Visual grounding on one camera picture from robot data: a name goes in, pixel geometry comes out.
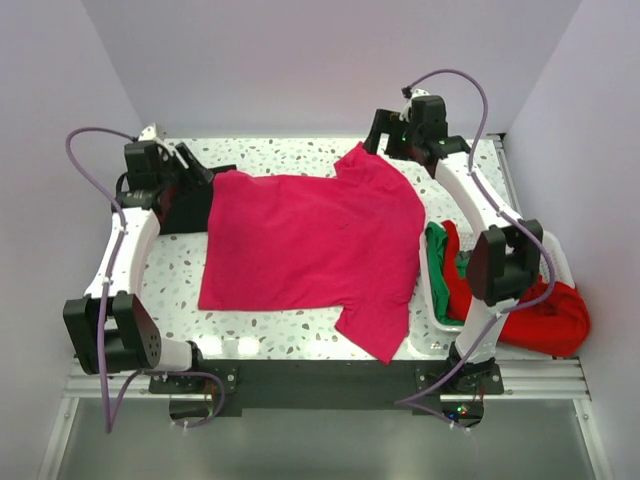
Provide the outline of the magenta t shirt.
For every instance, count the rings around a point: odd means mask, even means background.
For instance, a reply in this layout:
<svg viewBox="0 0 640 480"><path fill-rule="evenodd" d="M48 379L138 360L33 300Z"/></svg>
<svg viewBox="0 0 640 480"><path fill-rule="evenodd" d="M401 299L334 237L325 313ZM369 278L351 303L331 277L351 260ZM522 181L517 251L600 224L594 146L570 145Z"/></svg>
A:
<svg viewBox="0 0 640 480"><path fill-rule="evenodd" d="M337 307L336 330L389 363L409 331L426 210L407 178L362 146L334 169L214 178L198 306Z"/></svg>

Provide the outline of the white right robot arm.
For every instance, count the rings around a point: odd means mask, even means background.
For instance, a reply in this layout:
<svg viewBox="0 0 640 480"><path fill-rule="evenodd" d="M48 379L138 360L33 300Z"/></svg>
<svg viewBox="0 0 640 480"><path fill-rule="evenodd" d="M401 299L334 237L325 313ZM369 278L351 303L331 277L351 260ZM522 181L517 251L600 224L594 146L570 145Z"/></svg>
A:
<svg viewBox="0 0 640 480"><path fill-rule="evenodd" d="M364 148L376 152L386 136L386 155L422 166L471 226L475 245L466 281L472 299L445 369L448 386L466 393L494 362L508 316L527 306L522 299L537 281L540 262L549 258L544 230L538 221L523 219L490 185L475 164L475 144L449 134L442 97L411 86L402 93L401 111L376 111Z"/></svg>

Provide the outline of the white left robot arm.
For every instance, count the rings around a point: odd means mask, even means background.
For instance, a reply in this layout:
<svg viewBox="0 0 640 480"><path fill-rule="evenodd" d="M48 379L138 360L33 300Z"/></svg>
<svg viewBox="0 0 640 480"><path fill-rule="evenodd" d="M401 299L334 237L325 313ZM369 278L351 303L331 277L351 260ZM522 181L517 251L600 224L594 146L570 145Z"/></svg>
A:
<svg viewBox="0 0 640 480"><path fill-rule="evenodd" d="M154 124L126 140L116 190L99 189L112 211L103 258L84 294L66 301L64 323L85 373L172 371L177 386L196 392L207 380L197 346L162 339L141 290L158 237L206 231L216 172L186 144L166 143Z"/></svg>

